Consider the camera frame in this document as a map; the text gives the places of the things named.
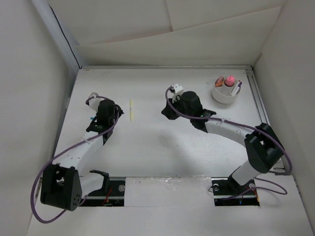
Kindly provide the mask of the pink capped glue bottle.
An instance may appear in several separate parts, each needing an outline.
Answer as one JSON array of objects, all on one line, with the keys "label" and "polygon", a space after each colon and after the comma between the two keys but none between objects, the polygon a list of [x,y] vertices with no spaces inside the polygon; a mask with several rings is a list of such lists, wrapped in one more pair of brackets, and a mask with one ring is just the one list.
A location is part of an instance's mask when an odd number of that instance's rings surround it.
[{"label": "pink capped glue bottle", "polygon": [[227,76],[224,80],[224,84],[227,87],[233,87],[235,84],[235,78],[233,76]]}]

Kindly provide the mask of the purple capped white pen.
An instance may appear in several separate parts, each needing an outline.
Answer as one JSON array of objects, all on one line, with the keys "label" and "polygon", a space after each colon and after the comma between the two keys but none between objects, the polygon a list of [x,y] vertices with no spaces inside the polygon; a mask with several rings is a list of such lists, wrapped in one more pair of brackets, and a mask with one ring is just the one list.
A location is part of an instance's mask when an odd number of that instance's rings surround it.
[{"label": "purple capped white pen", "polygon": [[240,80],[238,80],[237,83],[235,84],[234,88],[231,91],[232,96],[235,96],[238,93],[238,91],[241,88],[241,85],[242,85],[242,82]]}]

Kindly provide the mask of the red capped white pen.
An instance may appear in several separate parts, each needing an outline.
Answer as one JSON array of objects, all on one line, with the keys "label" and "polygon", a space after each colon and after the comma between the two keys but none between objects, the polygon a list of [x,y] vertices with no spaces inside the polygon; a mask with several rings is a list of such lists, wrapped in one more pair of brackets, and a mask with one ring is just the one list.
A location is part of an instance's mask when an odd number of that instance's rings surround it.
[{"label": "red capped white pen", "polygon": [[232,90],[231,95],[232,95],[232,96],[235,96],[235,95],[237,94],[237,92],[238,92],[239,89],[240,89],[240,85],[236,86],[236,87]]}]

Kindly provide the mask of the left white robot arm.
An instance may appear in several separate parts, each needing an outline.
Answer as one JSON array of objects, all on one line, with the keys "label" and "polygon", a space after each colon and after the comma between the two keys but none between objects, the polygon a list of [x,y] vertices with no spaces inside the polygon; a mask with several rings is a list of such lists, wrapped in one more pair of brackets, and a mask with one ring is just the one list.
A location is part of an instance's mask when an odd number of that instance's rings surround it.
[{"label": "left white robot arm", "polygon": [[87,127],[81,142],[62,155],[56,164],[45,167],[40,201],[44,205],[74,211],[82,198],[92,192],[104,195],[110,190],[109,174],[90,170],[85,165],[96,156],[113,134],[122,109],[110,99],[100,99],[96,116]]}]

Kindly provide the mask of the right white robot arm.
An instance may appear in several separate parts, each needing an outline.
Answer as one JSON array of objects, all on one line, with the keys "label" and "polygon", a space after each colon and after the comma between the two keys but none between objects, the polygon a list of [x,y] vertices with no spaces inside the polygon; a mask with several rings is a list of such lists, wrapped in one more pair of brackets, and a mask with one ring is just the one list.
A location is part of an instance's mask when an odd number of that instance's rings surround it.
[{"label": "right white robot arm", "polygon": [[230,174],[226,187],[230,198],[249,192],[250,181],[271,168],[287,153],[270,125],[249,126],[220,118],[216,112],[203,108],[199,96],[169,87],[165,91],[166,106],[161,113],[169,120],[186,118],[197,130],[237,142],[246,149],[247,161]]}]

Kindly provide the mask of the yellow highlighter pen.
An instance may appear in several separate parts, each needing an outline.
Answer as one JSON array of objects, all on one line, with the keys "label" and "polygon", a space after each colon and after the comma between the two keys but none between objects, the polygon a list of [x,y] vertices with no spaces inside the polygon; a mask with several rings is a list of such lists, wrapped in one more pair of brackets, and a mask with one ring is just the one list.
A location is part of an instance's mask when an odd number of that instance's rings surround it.
[{"label": "yellow highlighter pen", "polygon": [[129,100],[129,119],[130,119],[130,122],[133,122],[133,100],[132,100],[132,98]]}]

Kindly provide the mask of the white round divided container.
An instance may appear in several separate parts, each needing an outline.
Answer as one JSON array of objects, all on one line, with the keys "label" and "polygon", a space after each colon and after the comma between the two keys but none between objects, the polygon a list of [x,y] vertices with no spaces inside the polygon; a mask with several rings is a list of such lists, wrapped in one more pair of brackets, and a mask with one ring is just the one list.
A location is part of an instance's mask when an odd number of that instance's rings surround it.
[{"label": "white round divided container", "polygon": [[223,85],[221,87],[215,87],[215,82],[214,82],[214,86],[211,90],[211,95],[212,97],[219,103],[221,104],[231,104],[233,103],[238,94],[240,93],[241,91],[241,88],[240,90],[238,91],[238,93],[235,95],[235,96],[232,96],[231,95],[231,91],[232,89],[234,88],[235,84],[233,87],[227,87],[225,86],[225,84],[223,83]]}]

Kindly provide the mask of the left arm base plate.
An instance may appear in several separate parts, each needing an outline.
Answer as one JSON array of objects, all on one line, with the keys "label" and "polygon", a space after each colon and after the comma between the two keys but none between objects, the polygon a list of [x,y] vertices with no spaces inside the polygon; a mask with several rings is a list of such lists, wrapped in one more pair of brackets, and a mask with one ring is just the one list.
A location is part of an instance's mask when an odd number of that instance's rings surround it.
[{"label": "left arm base plate", "polygon": [[123,207],[125,202],[125,178],[110,178],[107,192],[97,190],[88,195],[82,207]]}]

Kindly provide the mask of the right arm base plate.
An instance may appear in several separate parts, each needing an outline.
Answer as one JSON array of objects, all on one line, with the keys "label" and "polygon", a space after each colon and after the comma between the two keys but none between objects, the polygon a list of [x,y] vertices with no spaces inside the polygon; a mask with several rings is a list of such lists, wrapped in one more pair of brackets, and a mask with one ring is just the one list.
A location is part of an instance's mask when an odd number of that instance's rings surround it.
[{"label": "right arm base plate", "polygon": [[211,187],[216,207],[228,206],[260,206],[255,181],[251,179],[243,186],[234,185],[227,177],[211,178]]}]

